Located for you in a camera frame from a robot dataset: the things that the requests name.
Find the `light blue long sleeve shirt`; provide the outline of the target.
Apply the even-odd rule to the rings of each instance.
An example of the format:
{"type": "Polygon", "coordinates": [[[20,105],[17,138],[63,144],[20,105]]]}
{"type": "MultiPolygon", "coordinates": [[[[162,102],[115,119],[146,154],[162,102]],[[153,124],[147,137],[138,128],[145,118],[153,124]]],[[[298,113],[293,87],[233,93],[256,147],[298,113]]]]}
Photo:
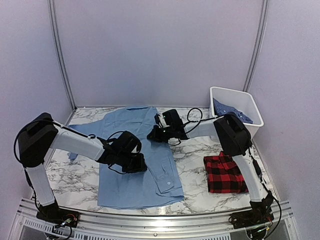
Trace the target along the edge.
{"type": "Polygon", "coordinates": [[[141,209],[165,206],[184,199],[184,191],[167,143],[147,139],[156,124],[155,107],[126,107],[107,113],[103,119],[70,128],[105,140],[119,138],[126,131],[141,142],[140,155],[124,166],[99,165],[97,204],[113,209],[141,209]]]}

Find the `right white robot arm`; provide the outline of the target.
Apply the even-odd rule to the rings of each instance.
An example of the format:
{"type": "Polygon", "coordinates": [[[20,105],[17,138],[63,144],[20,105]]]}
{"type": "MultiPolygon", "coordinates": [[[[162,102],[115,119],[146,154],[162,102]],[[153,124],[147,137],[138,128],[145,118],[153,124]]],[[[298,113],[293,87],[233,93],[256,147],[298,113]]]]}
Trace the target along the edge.
{"type": "Polygon", "coordinates": [[[258,224],[265,219],[273,219],[271,205],[274,196],[267,188],[261,168],[251,153],[251,133],[234,113],[186,123],[179,116],[164,114],[165,126],[160,125],[158,116],[155,119],[156,124],[147,135],[150,141],[168,143],[170,139],[182,141],[204,136],[217,137],[223,153],[235,161],[246,183],[251,210],[247,211],[245,220],[258,224]]]}

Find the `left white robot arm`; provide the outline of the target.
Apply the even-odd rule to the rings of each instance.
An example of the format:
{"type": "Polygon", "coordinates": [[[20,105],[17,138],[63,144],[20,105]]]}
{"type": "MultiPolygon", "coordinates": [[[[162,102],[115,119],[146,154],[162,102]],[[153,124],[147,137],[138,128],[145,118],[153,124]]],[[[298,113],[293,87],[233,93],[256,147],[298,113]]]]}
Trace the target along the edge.
{"type": "Polygon", "coordinates": [[[145,172],[147,165],[141,153],[141,141],[129,131],[118,131],[104,139],[85,135],[66,127],[43,112],[25,125],[15,137],[13,154],[23,166],[28,185],[35,197],[37,218],[51,223],[76,221],[78,212],[59,207],[44,167],[50,149],[59,149],[89,158],[111,169],[121,167],[121,174],[145,172]]]}

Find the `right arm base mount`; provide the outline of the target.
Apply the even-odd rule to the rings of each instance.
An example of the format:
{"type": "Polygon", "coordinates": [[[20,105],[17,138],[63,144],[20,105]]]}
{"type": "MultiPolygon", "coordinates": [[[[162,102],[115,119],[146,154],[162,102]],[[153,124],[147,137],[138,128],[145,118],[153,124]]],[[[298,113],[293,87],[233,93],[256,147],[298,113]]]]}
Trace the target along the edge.
{"type": "Polygon", "coordinates": [[[233,225],[234,229],[240,229],[264,223],[271,223],[274,219],[271,210],[263,212],[259,209],[251,209],[232,213],[228,221],[233,225]]]}

